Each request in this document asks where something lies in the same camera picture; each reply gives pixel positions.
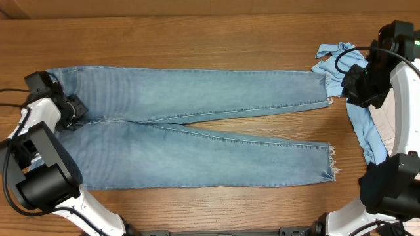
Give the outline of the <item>light blue denim jeans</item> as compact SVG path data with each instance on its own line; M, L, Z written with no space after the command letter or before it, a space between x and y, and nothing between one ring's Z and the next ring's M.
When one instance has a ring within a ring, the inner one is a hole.
M75 129L57 137L89 189L286 187L335 178L328 143L191 127L324 108L323 74L77 66L50 75L87 107Z

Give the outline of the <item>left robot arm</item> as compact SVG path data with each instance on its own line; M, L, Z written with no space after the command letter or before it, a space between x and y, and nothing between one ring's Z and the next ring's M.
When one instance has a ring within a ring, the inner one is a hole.
M87 108L76 95L65 96L52 73L37 71L24 80L28 97L20 106L21 119L1 142L8 204L24 216L59 215L86 235L138 235L85 189L79 167L54 135L73 127Z

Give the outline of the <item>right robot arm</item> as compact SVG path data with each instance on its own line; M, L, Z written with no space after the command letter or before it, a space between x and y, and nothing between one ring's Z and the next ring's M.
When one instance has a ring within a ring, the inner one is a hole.
M368 164L359 196L326 213L308 235L419 234L419 32L411 22L383 26L362 55L350 44L321 45L313 71L329 96L344 96Z

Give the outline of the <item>white pink cloth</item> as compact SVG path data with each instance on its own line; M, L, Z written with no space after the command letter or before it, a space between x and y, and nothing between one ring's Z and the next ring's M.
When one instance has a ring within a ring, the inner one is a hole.
M395 99L393 89L390 89L380 108L370 105L369 111L383 144L388 151L388 155L391 156L396 137Z

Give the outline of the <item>light blue t-shirt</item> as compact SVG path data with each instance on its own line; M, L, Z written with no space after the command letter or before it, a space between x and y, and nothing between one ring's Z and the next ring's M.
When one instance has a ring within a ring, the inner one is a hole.
M388 151L377 131L368 107L358 97L353 85L358 75L353 65L365 68L368 61L351 43L321 44L316 58L329 56L312 67L315 73L326 75L325 89L328 97L344 96L346 98L347 114L352 123L359 144L363 149L366 163L378 165L389 156Z

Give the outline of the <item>black garment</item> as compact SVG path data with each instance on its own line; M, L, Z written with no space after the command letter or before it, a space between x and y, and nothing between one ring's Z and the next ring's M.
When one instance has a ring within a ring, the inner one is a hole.
M365 206L374 202L379 190L379 181L377 180L376 170L377 165L370 163L367 166L366 173L358 179L360 187L360 200Z

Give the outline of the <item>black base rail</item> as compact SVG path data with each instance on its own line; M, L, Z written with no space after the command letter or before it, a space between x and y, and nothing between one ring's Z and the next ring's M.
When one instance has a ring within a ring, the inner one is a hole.
M305 236L310 235L310 227L281 227L280 229L257 229L242 231L138 231L130 229L127 235L135 236Z

